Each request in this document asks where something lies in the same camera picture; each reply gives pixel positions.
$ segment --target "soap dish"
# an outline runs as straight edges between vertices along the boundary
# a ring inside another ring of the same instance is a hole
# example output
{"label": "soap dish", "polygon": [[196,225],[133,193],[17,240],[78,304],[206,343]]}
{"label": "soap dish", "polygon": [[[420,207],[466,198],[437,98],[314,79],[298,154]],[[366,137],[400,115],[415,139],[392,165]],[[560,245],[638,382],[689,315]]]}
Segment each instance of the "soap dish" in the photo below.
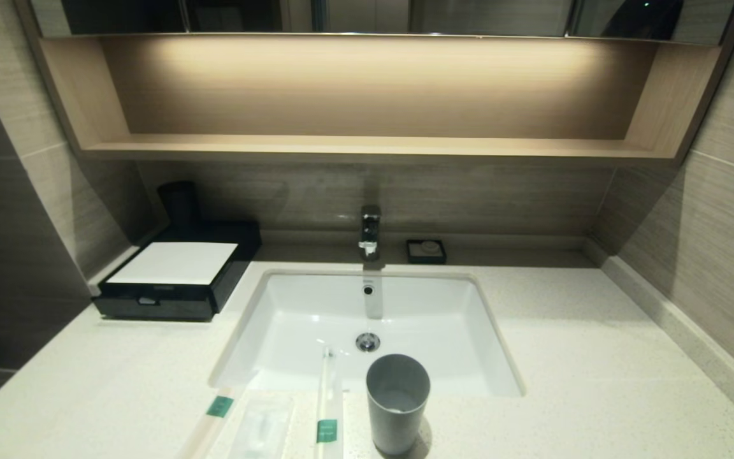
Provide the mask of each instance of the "soap dish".
{"label": "soap dish", "polygon": [[435,239],[407,240],[407,260],[413,265],[445,265],[446,249]]}

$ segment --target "open shelf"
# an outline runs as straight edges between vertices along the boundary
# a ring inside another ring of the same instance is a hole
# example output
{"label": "open shelf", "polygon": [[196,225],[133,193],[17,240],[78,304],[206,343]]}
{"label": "open shelf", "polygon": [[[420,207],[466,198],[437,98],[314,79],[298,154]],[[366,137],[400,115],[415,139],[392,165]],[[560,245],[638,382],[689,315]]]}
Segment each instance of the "open shelf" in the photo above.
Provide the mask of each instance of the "open shelf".
{"label": "open shelf", "polygon": [[728,46],[547,38],[40,38],[87,159],[676,165]]}
{"label": "open shelf", "polygon": [[233,136],[133,134],[97,143],[82,153],[89,159],[134,160],[318,160],[323,162],[579,160],[580,165],[641,164],[665,160],[624,140],[493,139],[382,136]]}

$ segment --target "cup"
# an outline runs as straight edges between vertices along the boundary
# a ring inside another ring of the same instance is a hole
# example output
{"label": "cup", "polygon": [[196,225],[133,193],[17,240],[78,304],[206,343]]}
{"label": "cup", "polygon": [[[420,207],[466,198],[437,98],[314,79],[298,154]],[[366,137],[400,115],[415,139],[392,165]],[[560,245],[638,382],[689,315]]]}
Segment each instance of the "cup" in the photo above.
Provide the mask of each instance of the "cup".
{"label": "cup", "polygon": [[370,429],[379,451],[406,453],[415,443],[429,398],[429,375],[412,357],[390,354],[367,371]]}

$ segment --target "white sink basin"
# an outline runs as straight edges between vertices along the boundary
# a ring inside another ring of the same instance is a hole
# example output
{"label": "white sink basin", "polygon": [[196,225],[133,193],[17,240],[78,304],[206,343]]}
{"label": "white sink basin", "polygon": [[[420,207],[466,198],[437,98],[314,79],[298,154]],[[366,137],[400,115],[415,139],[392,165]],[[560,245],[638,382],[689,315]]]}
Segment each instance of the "white sink basin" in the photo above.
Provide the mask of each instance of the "white sink basin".
{"label": "white sink basin", "polygon": [[[376,351],[356,347],[365,332],[380,338]],[[263,277],[213,384],[234,386],[254,375],[248,390],[317,390],[325,345],[338,354],[346,391],[366,390],[376,358],[407,354],[428,371],[434,395],[522,395],[474,282],[391,276]]]}

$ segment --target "countertop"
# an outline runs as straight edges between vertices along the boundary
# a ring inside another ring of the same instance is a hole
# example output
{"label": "countertop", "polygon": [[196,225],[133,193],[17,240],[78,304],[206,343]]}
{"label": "countertop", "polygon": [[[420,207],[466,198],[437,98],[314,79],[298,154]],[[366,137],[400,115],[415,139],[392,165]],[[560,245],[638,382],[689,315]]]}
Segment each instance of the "countertop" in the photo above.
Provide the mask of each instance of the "countertop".
{"label": "countertop", "polygon": [[[385,267],[477,280],[526,392],[432,394],[425,441],[410,456],[734,458],[729,399],[602,271],[579,253],[556,259]],[[259,279],[309,268],[361,265],[254,262],[211,323],[104,320],[90,305],[0,390],[0,458],[174,457],[216,395],[210,374]],[[317,394],[289,395],[284,457],[312,458]],[[211,457],[227,457],[251,397],[238,401]],[[378,457],[366,395],[346,394],[344,409],[345,456]]]}

